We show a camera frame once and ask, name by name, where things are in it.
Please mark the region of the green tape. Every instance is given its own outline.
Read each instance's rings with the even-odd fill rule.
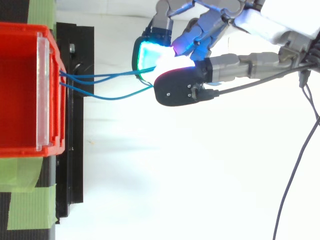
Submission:
[[[53,30],[56,24],[56,1],[30,0],[28,24],[47,25]]]
[[[51,229],[56,221],[56,185],[11,194],[7,230]]]
[[[0,158],[0,193],[32,192],[40,176],[43,158]]]

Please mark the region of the screw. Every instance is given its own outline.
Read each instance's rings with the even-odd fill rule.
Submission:
[[[76,46],[73,43],[71,43],[69,46],[69,52],[71,54],[74,54],[76,52]]]

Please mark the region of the robotic hand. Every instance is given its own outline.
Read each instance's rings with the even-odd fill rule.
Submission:
[[[315,1],[305,0],[304,5]],[[199,19],[192,19],[182,35],[171,43],[171,17],[191,9],[195,3],[207,7],[208,12]],[[243,77],[268,79],[277,74],[279,78],[285,75],[280,74],[284,71],[288,74],[320,67],[320,44],[317,44],[320,43],[320,24],[298,15],[299,7],[298,2],[291,0],[159,0],[156,15],[135,42],[132,67],[139,70],[137,62],[145,42],[171,46],[176,56],[190,55],[195,66],[165,72],[154,83],[156,99],[165,106],[195,104],[221,94],[205,89],[205,83],[229,82]],[[210,48],[229,26],[281,46],[279,53],[209,57]]]

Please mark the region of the red plastic bin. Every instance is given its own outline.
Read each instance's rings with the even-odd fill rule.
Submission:
[[[0,22],[0,158],[65,150],[66,71],[46,26]]]

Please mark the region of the white backdrop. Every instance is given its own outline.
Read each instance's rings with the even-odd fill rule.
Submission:
[[[130,70],[135,39],[150,21],[62,11],[57,20],[95,27],[96,74]],[[173,37],[186,24],[176,21]],[[278,49],[231,32],[213,55]],[[61,220],[56,239],[272,239],[281,197],[316,121],[297,76],[176,108],[159,105],[153,90],[115,102],[86,98],[84,203]],[[319,78],[313,73],[310,87],[320,109]],[[95,93],[116,97],[141,88],[124,77]],[[320,239],[319,141],[317,131],[287,196],[278,240]]]
[[[152,18],[156,14],[157,2],[158,0],[56,0],[60,11],[144,18]],[[175,16],[174,19],[190,20],[206,11],[207,8],[196,4],[193,9]]]

